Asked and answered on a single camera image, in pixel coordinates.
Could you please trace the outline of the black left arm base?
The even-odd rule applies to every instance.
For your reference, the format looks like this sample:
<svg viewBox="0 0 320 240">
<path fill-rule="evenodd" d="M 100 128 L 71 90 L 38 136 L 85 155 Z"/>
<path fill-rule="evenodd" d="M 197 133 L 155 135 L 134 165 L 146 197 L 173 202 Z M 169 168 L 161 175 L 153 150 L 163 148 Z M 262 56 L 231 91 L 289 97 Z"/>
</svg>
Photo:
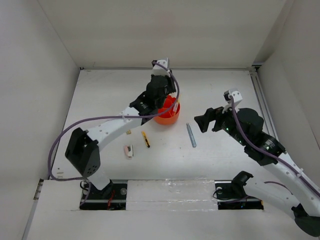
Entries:
<svg viewBox="0 0 320 240">
<path fill-rule="evenodd" d="M 106 190 L 98 190 L 94 185 L 80 182 L 82 196 L 80 210 L 84 211 L 124 211 L 127 204 L 128 181 L 115 180 Z"/>
</svg>

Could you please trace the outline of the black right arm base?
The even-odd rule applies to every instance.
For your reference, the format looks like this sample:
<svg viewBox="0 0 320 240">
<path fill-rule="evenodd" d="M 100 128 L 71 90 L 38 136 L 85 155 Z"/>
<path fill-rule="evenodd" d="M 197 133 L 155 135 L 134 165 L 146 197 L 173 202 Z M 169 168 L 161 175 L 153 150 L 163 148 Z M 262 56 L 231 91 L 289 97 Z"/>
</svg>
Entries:
<svg viewBox="0 0 320 240">
<path fill-rule="evenodd" d="M 260 199 L 245 193 L 244 186 L 251 173 L 241 171 L 232 180 L 217 180 L 212 197 L 217 200 L 218 210 L 264 210 Z"/>
</svg>

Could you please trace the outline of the pink pen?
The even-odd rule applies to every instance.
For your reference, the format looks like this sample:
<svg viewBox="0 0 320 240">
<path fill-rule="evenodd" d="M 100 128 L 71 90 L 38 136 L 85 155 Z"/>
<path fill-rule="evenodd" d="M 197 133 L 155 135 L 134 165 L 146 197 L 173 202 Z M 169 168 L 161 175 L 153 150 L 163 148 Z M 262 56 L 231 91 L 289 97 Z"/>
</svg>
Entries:
<svg viewBox="0 0 320 240">
<path fill-rule="evenodd" d="M 176 99 L 176 102 L 175 102 L 175 104 L 174 104 L 174 107 L 173 107 L 173 109 L 172 109 L 172 112 L 173 112 L 173 114 L 175 115 L 176 114 L 176 112 L 177 112 L 177 110 L 178 110 L 178 106 L 179 106 L 179 97 L 177 97 Z"/>
</svg>

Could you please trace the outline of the blue grey marker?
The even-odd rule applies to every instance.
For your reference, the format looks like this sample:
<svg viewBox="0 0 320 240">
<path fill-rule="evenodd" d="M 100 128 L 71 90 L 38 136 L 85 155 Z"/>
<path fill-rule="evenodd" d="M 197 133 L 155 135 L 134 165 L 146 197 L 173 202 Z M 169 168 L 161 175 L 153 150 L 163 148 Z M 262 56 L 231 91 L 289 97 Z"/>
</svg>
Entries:
<svg viewBox="0 0 320 240">
<path fill-rule="evenodd" d="M 192 145 L 193 148 L 196 148 L 197 147 L 197 143 L 196 143 L 195 137 L 194 137 L 193 132 L 192 132 L 192 128 L 191 128 L 189 123 L 186 123 L 186 128 L 187 128 L 187 132 L 188 132 L 188 135 L 189 135 L 189 138 L 190 138 L 190 141 L 191 141 L 191 145 Z"/>
</svg>

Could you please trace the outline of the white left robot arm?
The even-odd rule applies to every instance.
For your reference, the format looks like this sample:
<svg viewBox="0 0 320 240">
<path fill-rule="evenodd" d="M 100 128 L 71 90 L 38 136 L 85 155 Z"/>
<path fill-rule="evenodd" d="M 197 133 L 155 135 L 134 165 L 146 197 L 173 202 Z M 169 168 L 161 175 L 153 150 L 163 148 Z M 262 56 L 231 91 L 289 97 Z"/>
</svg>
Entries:
<svg viewBox="0 0 320 240">
<path fill-rule="evenodd" d="M 108 119 L 95 127 L 72 131 L 65 157 L 94 186 L 100 198 L 107 198 L 112 191 L 112 181 L 101 167 L 100 151 L 128 130 L 140 127 L 153 119 L 164 106 L 169 94 L 176 86 L 168 75 L 152 75 L 146 90 L 115 118 Z"/>
</svg>

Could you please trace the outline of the thin yellow highlighter pen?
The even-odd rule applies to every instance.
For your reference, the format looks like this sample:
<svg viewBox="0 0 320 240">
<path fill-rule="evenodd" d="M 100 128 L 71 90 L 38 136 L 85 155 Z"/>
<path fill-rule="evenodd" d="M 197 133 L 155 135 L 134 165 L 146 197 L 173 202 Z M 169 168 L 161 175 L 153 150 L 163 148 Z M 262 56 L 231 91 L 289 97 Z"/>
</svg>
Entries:
<svg viewBox="0 0 320 240">
<path fill-rule="evenodd" d="M 179 103 L 180 103 L 180 96 L 176 98 L 176 103 L 174 105 L 174 112 L 177 112 L 177 109 L 178 109 L 178 106 L 179 106 Z"/>
</svg>

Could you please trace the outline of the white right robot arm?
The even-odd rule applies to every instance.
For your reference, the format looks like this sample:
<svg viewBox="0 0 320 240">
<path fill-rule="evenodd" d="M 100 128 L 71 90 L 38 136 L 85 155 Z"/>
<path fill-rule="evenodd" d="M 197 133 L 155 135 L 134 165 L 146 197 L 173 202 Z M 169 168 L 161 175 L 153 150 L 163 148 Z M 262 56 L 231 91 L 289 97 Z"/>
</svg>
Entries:
<svg viewBox="0 0 320 240">
<path fill-rule="evenodd" d="M 251 108 L 239 111 L 223 107 L 209 108 L 194 117 L 200 131 L 207 132 L 214 122 L 213 132 L 225 131 L 244 147 L 244 153 L 258 165 L 277 177 L 287 191 L 280 191 L 259 182 L 246 171 L 239 172 L 222 192 L 227 199 L 254 197 L 267 202 L 290 216 L 295 224 L 312 237 L 320 235 L 320 189 L 291 159 L 285 147 L 263 132 L 264 120 Z"/>
</svg>

